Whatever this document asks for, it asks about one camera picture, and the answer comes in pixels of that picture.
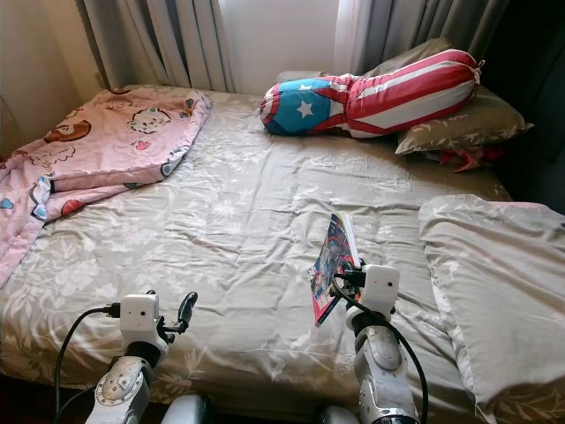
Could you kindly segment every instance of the folded blanket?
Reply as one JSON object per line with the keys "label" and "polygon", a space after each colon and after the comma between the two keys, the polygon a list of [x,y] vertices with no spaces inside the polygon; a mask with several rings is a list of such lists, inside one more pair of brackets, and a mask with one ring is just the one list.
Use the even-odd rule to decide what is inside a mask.
{"label": "folded blanket", "polygon": [[47,221],[165,179],[209,109],[197,91],[185,99],[145,87],[103,91],[0,163],[0,288]]}

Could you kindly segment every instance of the floor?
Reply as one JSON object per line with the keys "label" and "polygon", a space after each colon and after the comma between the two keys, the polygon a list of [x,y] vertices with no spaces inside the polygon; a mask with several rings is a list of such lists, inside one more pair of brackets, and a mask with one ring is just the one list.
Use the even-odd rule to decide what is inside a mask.
{"label": "floor", "polygon": [[[76,390],[61,390],[61,399],[65,401]],[[55,394],[53,387],[23,382],[0,375],[0,422],[11,424],[50,424],[54,416]],[[84,424],[92,411],[92,394],[79,397],[69,405],[59,424]],[[166,405],[150,404],[141,419],[141,424],[161,422],[167,411]],[[215,414],[214,424],[288,424],[284,421],[260,420],[234,415]]]}

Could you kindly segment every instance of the mattress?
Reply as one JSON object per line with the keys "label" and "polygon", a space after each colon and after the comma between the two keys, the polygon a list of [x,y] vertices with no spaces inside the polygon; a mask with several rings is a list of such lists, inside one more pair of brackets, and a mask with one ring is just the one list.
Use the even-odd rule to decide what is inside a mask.
{"label": "mattress", "polygon": [[[306,278],[340,211],[352,215],[367,263],[401,271],[393,323],[426,372],[430,419],[475,422],[433,298],[418,209],[443,194],[508,200],[491,171],[453,174],[395,155],[392,140],[273,136],[260,122],[260,97],[207,94],[210,118],[169,178],[43,228],[0,291],[0,371],[51,383],[82,312],[154,289],[172,320],[196,291],[190,328],[156,370],[154,401],[196,391],[220,411],[286,420],[310,420],[321,404],[355,405],[344,305],[315,327]],[[96,382],[120,353],[118,321],[86,318],[65,355],[64,385]],[[419,407],[411,363],[409,380]]]}

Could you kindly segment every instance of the black cable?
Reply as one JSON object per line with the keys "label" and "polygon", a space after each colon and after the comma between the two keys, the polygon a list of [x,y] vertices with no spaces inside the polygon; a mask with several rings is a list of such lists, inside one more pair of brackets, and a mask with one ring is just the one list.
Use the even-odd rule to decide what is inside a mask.
{"label": "black cable", "polygon": [[408,341],[404,338],[404,336],[400,333],[400,331],[398,331],[396,329],[396,327],[394,325],[392,325],[390,322],[386,321],[381,314],[369,309],[368,307],[361,305],[359,302],[354,300],[354,298],[345,294],[343,292],[342,288],[339,285],[337,285],[337,283],[335,282],[335,278],[331,278],[331,283],[332,283],[334,290],[337,292],[337,295],[340,298],[344,298],[349,303],[351,303],[353,306],[358,307],[363,312],[367,312],[368,314],[377,318],[377,320],[379,321],[378,325],[381,325],[381,326],[389,329],[390,331],[392,331],[392,333],[396,336],[396,338],[398,340],[400,340],[401,343],[404,345],[406,352],[408,352],[412,361],[414,362],[414,366],[418,370],[418,376],[420,378],[420,385],[422,386],[422,420],[421,420],[421,424],[426,424],[426,422],[427,422],[427,409],[428,409],[428,393],[427,393],[426,376],[424,375],[424,370],[422,369],[422,366],[420,365],[420,362],[418,360],[418,357],[416,356],[416,353],[414,353],[414,351],[412,350]]}
{"label": "black cable", "polygon": [[60,402],[59,402],[59,385],[60,385],[60,380],[61,380],[61,364],[63,363],[64,351],[67,349],[67,345],[71,341],[72,333],[74,333],[74,330],[77,329],[80,322],[87,315],[96,314],[98,312],[102,312],[102,313],[107,314],[109,311],[110,311],[110,307],[96,307],[94,309],[90,309],[90,310],[86,311],[83,315],[81,315],[79,318],[77,318],[77,321],[74,322],[71,329],[67,333],[67,337],[64,338],[63,345],[61,346],[61,350],[59,351],[59,356],[56,359],[55,373],[54,373],[55,375],[54,375],[54,378],[53,378],[55,380],[55,415],[56,415],[56,417],[60,413],[59,405],[61,405]]}
{"label": "black cable", "polygon": [[67,400],[63,406],[61,406],[61,409],[59,409],[59,411],[56,413],[55,418],[53,419],[53,424],[57,424],[57,422],[59,421],[59,418],[61,418],[61,415],[63,414],[64,409],[71,404],[71,402],[73,402],[75,399],[81,397],[82,395],[94,390],[96,386],[90,386],[82,391],[80,391],[79,393],[75,394],[74,396],[72,396],[69,400]]}

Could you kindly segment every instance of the white star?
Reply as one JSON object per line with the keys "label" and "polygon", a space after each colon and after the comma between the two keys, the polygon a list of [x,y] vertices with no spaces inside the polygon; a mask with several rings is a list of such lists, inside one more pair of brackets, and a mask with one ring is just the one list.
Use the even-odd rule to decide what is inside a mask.
{"label": "white star", "polygon": [[302,114],[302,118],[304,119],[305,117],[307,117],[308,115],[313,115],[312,113],[312,104],[311,103],[304,103],[304,101],[301,101],[301,105],[300,107],[297,109],[297,111],[299,111]]}

